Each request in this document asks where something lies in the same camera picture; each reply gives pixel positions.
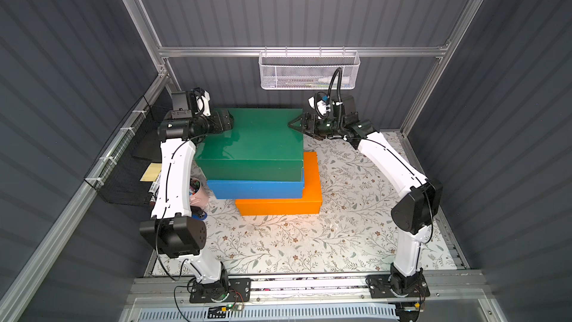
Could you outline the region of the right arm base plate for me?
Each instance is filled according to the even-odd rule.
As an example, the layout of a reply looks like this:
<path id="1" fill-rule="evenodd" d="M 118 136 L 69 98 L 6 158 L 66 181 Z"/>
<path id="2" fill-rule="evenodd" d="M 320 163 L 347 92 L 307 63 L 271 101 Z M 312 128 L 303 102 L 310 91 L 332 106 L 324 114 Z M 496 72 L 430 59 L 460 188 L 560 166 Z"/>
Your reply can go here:
<path id="1" fill-rule="evenodd" d="M 410 277 L 399 273 L 373 274 L 366 277 L 366 287 L 371 298 L 419 298 L 424 301 L 431 296 L 423 273 L 417 272 Z"/>

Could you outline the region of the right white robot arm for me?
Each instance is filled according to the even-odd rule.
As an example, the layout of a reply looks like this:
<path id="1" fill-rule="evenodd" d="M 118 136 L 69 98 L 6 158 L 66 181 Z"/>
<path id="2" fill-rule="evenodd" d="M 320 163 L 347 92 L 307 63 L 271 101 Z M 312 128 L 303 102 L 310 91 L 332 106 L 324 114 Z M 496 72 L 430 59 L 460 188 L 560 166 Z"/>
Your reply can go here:
<path id="1" fill-rule="evenodd" d="M 289 128 L 316 140 L 343 140 L 371 160 L 398 193 L 399 202 L 391 210 L 398 228 L 398 247 L 391 264 L 390 282 L 402 295 L 422 278 L 422 247 L 434 233 L 442 186 L 416 170 L 388 143 L 384 134 L 356 114 L 323 119 L 304 112 L 290 121 Z"/>

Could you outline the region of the blue shoebox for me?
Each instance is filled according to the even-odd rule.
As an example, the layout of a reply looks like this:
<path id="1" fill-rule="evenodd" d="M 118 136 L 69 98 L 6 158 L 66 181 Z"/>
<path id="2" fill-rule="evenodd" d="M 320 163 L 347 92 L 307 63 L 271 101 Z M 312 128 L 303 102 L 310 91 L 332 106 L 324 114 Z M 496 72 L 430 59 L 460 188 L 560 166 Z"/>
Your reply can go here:
<path id="1" fill-rule="evenodd" d="M 221 180 L 206 178 L 206 184 L 217 199 L 298 199 L 305 188 L 305 175 L 295 181 Z"/>

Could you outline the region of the green shoebox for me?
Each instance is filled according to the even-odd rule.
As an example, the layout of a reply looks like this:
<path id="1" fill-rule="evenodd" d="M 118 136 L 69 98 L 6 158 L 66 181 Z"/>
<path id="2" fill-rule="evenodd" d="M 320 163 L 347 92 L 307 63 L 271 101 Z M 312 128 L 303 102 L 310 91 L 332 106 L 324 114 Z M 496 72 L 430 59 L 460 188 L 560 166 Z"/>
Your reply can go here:
<path id="1" fill-rule="evenodd" d="M 209 180 L 300 182 L 303 136 L 288 124 L 301 109 L 230 108 L 233 129 L 205 138 L 195 163 Z"/>

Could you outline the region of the orange shoebox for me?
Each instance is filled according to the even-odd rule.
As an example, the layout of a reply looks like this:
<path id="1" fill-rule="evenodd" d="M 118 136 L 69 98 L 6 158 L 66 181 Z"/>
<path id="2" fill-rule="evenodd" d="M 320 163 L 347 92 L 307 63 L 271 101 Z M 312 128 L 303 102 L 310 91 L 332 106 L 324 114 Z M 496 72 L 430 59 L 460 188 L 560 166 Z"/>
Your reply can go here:
<path id="1" fill-rule="evenodd" d="M 301 181 L 256 181 L 253 189 L 253 193 L 235 199 L 242 216 L 319 214 L 323 193 L 317 153 L 304 153 Z"/>

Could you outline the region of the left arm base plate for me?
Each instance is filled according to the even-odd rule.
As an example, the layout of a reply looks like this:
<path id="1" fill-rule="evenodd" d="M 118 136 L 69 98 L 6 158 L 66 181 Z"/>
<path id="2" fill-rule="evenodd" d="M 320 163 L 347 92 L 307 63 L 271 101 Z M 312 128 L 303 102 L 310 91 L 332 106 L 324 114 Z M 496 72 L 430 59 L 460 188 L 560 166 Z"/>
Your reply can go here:
<path id="1" fill-rule="evenodd" d="M 250 278 L 223 279 L 210 284 L 192 283 L 188 288 L 189 302 L 191 304 L 248 302 L 251 285 Z"/>

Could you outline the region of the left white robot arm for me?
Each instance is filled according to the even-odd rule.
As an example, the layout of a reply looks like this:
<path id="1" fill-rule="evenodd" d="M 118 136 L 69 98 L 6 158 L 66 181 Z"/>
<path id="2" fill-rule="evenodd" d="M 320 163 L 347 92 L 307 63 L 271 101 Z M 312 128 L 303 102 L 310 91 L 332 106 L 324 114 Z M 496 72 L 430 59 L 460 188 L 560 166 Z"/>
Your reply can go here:
<path id="1" fill-rule="evenodd" d="M 158 129 L 162 161 L 155 205 L 150 219 L 139 227 L 157 254 L 189 265 L 196 281 L 207 289 L 225 289 L 229 279 L 223 263 L 206 250 L 205 223 L 193 216 L 192 161 L 202 139 L 231 131 L 233 125 L 227 109 L 184 118 L 170 112 Z"/>

